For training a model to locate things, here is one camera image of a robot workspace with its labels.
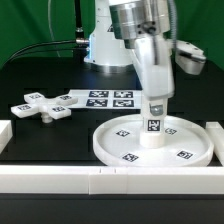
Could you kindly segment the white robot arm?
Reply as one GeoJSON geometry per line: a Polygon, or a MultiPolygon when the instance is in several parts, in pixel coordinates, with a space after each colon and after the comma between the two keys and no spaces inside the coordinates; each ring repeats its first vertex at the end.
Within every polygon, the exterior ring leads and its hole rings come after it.
{"type": "Polygon", "coordinates": [[[95,7],[96,25],[85,62],[104,73],[134,69],[142,86],[142,116],[164,117],[174,94],[174,0],[95,0],[95,7]]]}

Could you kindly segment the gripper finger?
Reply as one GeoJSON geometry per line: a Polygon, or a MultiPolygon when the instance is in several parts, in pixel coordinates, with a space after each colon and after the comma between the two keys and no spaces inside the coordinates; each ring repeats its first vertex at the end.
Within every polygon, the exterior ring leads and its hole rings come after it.
{"type": "Polygon", "coordinates": [[[162,100],[153,100],[149,103],[150,113],[153,116],[161,116],[164,113],[164,106],[162,100]]]}

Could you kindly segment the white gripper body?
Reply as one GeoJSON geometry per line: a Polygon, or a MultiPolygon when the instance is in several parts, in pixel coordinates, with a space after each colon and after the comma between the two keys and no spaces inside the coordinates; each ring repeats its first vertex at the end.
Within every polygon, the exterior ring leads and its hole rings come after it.
{"type": "Polygon", "coordinates": [[[167,99],[174,94],[174,81],[167,41],[160,35],[135,41],[133,64],[144,96],[148,100],[167,99]]]}

